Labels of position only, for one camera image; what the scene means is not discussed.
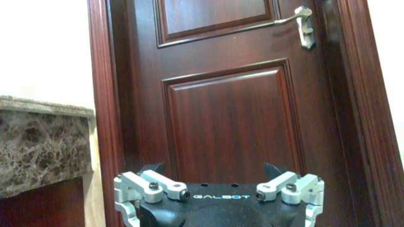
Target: black screw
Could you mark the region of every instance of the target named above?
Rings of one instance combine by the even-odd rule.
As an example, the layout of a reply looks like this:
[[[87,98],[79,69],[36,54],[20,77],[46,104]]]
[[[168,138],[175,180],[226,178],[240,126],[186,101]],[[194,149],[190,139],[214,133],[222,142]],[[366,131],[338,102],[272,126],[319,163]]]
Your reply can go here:
[[[263,192],[258,192],[255,196],[259,201],[263,201],[266,199],[266,194]]]
[[[179,199],[182,200],[182,201],[186,201],[188,198],[190,198],[190,191],[187,191],[187,190],[183,190],[182,192],[180,192],[180,194],[179,194]]]
[[[151,182],[150,183],[150,189],[158,190],[159,189],[159,183],[158,182]]]
[[[288,184],[286,185],[286,188],[287,188],[291,192],[296,192],[296,190],[298,190],[296,184],[294,184],[294,183],[288,183]]]

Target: marble countertop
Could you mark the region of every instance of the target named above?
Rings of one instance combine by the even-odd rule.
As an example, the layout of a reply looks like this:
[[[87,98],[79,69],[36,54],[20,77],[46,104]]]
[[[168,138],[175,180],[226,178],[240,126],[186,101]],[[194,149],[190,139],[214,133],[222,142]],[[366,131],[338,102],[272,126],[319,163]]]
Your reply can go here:
[[[0,198],[92,171],[91,109],[0,96]]]
[[[0,110],[15,110],[31,113],[56,114],[78,117],[94,117],[92,109],[72,105],[39,102],[31,99],[0,96]]]

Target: screw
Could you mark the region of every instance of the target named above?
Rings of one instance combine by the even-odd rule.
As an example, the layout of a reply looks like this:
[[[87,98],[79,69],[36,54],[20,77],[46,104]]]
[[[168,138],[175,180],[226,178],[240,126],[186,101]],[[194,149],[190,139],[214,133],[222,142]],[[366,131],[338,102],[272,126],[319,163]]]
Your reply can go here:
[[[258,192],[255,196],[258,197],[259,201],[263,201],[266,199],[266,194],[263,192]]]
[[[298,190],[296,184],[294,184],[294,183],[288,183],[288,184],[286,185],[286,188],[287,188],[291,192],[296,192],[296,190]]]
[[[159,183],[158,182],[151,182],[150,183],[150,189],[158,190],[159,189]]]
[[[186,201],[188,198],[190,198],[190,191],[187,191],[187,190],[183,190],[182,192],[180,192],[180,194],[179,194],[179,199],[182,200],[182,201]]]
[[[140,208],[140,200],[135,200],[135,208],[139,209]]]

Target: silver door handle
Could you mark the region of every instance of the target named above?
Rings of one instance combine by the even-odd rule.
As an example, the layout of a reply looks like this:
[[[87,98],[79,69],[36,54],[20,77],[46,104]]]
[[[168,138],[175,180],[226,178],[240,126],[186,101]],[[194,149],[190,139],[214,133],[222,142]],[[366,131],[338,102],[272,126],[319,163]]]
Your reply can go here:
[[[304,48],[311,49],[314,45],[316,44],[315,41],[315,32],[311,25],[311,15],[312,10],[308,7],[300,6],[295,9],[295,15],[290,18],[276,20],[260,25],[256,25],[254,27],[250,27],[248,29],[256,29],[262,27],[270,27],[270,26],[279,26],[290,23],[291,21],[296,20],[298,23],[298,29],[299,29],[299,36],[300,36],[300,44]]]

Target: door molding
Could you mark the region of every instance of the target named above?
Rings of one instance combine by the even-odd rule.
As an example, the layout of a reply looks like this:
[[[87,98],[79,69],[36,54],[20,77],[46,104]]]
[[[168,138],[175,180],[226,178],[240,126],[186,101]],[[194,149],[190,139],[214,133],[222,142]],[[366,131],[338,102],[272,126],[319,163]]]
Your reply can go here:
[[[114,208],[114,177],[126,169],[111,28],[111,0],[88,0],[96,123],[107,226],[122,226]],[[322,13],[323,0],[316,0]],[[332,0],[340,21],[338,45],[324,42],[336,115],[358,222],[399,226],[404,171],[394,132],[367,0]]]

